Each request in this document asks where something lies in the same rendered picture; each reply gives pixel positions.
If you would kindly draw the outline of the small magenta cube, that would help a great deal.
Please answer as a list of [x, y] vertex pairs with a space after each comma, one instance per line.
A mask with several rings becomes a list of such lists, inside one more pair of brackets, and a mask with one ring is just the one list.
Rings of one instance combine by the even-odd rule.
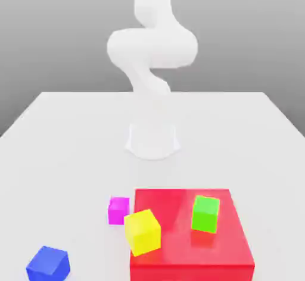
[[114, 196], [108, 205], [108, 223], [123, 225], [124, 217], [130, 213], [130, 198]]

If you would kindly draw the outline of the small green cube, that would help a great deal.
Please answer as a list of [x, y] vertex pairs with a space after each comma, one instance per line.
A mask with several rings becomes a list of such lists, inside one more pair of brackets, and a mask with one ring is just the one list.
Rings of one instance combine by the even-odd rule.
[[219, 199], [197, 195], [192, 209], [191, 229], [215, 234], [219, 208]]

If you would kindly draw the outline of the small yellow cube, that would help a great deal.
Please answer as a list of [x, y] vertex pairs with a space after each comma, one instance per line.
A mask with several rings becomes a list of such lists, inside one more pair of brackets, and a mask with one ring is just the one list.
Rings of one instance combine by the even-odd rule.
[[161, 226], [150, 209], [124, 217], [125, 235], [134, 257], [161, 248]]

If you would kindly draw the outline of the small blue cube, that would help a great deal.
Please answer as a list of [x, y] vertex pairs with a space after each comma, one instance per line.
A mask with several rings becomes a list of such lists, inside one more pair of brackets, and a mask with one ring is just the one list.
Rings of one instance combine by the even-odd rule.
[[29, 281], [65, 281], [70, 273], [67, 251], [43, 246], [26, 267]]

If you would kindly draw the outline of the large red box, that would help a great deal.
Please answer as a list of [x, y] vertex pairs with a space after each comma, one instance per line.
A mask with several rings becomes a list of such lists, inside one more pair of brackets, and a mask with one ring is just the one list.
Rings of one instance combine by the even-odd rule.
[[[217, 232], [191, 228], [197, 195], [219, 199]], [[150, 209], [161, 248], [130, 257], [130, 281], [252, 281], [254, 259], [227, 189], [136, 189], [136, 212]]]

